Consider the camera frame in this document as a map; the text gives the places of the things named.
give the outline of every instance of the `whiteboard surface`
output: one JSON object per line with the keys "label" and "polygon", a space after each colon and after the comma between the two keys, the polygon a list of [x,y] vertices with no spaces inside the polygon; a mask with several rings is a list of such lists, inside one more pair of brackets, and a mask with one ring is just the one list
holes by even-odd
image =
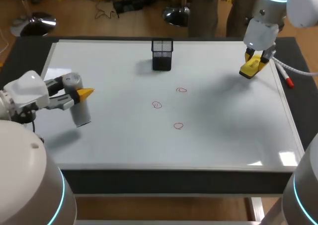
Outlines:
{"label": "whiteboard surface", "polygon": [[92,122],[43,109],[36,133],[61,169],[293,170],[304,151],[276,68],[242,77],[245,50],[174,42],[172,70],[153,72],[149,41],[59,42],[46,79],[78,72]]}

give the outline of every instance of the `chrome stool base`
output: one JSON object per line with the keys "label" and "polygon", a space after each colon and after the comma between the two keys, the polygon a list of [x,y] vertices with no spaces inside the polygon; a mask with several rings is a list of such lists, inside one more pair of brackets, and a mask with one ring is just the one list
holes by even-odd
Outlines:
{"label": "chrome stool base", "polygon": [[176,26],[188,26],[190,9],[186,6],[179,8],[169,8],[163,11],[163,18],[166,22]]}
{"label": "chrome stool base", "polygon": [[19,18],[10,27],[14,36],[44,36],[54,30],[56,19],[44,12],[34,12],[30,18]]}

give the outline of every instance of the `mesh pencil holder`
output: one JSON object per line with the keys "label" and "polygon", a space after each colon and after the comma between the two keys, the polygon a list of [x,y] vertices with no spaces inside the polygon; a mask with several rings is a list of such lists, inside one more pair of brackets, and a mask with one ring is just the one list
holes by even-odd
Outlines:
{"label": "mesh pencil holder", "polygon": [[153,39],[151,51],[153,52],[153,70],[170,71],[173,52],[173,40]]}

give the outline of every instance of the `person's leg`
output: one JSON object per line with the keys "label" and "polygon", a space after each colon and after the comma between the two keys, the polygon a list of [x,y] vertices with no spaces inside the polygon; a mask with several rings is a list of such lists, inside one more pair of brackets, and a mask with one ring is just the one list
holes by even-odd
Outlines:
{"label": "person's leg", "polygon": [[214,37],[218,26],[218,0],[193,0],[188,23],[189,37]]}
{"label": "person's leg", "polygon": [[255,0],[234,0],[227,22],[227,37],[243,37],[247,29],[246,18],[252,17]]}

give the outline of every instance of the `red circle drawing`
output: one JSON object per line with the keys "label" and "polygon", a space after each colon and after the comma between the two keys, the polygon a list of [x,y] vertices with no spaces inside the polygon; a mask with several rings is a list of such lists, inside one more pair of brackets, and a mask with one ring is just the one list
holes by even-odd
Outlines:
{"label": "red circle drawing", "polygon": [[174,128],[178,129],[178,130],[181,130],[181,128],[183,127],[183,123],[181,122],[177,122],[173,125]]}
{"label": "red circle drawing", "polygon": [[161,105],[161,103],[159,103],[157,101],[154,101],[153,102],[153,107],[158,109],[158,108],[162,108],[162,105]]}
{"label": "red circle drawing", "polygon": [[177,92],[186,92],[187,90],[183,87],[179,87],[176,89]]}

